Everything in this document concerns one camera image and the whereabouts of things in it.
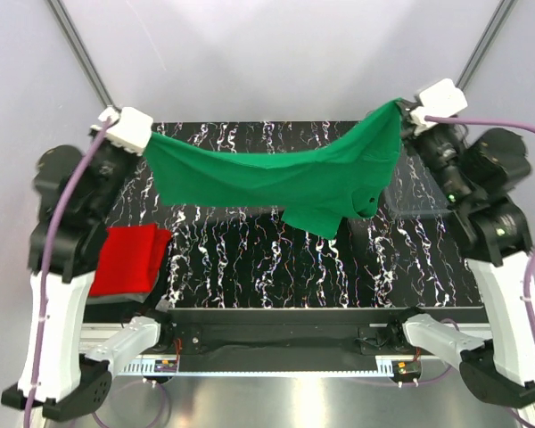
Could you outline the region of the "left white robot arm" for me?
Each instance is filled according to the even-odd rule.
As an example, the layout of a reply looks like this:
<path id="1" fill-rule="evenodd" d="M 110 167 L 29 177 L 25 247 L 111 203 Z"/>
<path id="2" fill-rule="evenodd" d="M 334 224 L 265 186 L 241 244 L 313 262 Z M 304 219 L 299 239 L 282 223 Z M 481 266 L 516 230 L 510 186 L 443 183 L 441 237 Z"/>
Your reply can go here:
<path id="1" fill-rule="evenodd" d="M 41 197 L 30 236 L 33 307 L 20 380 L 1 402 L 24 413 L 34 407 L 55 422 L 94 413 L 113 378 L 139 354 L 168 351 L 175 332 L 169 315 L 149 309 L 87 353 L 79 350 L 86 299 L 107 238 L 105 219 L 152 131 L 94 126 L 86 153 L 72 145 L 45 152 L 33 186 Z"/>

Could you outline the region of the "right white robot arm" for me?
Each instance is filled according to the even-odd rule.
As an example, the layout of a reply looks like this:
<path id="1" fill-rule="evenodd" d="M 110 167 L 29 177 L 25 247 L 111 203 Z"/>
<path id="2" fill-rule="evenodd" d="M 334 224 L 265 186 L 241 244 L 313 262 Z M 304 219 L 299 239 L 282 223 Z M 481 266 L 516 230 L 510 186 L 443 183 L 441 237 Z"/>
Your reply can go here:
<path id="1" fill-rule="evenodd" d="M 438 357 L 479 401 L 514 409 L 535 404 L 535 297 L 527 265 L 535 254 L 527 218 L 509 192 L 531 173 L 523 138 L 498 123 L 472 145 L 457 132 L 463 121 L 438 119 L 422 130 L 419 105 L 400 101 L 402 141 L 420 157 L 449 203 L 448 229 L 471 269 L 491 337 L 483 340 L 444 325 L 419 308 L 387 326 L 392 350 Z"/>

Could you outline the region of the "green t shirt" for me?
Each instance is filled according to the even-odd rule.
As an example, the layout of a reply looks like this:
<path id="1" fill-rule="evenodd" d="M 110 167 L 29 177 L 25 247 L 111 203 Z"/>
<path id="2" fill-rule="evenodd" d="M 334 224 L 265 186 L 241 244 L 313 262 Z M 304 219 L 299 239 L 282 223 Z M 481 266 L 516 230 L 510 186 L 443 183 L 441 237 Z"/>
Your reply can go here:
<path id="1" fill-rule="evenodd" d="M 333 239 L 343 219 L 377 212 L 399 160 L 400 133 L 391 100 L 316 150 L 213 152 L 155 133 L 144 157 L 166 205 L 274 206 L 287 225 Z"/>

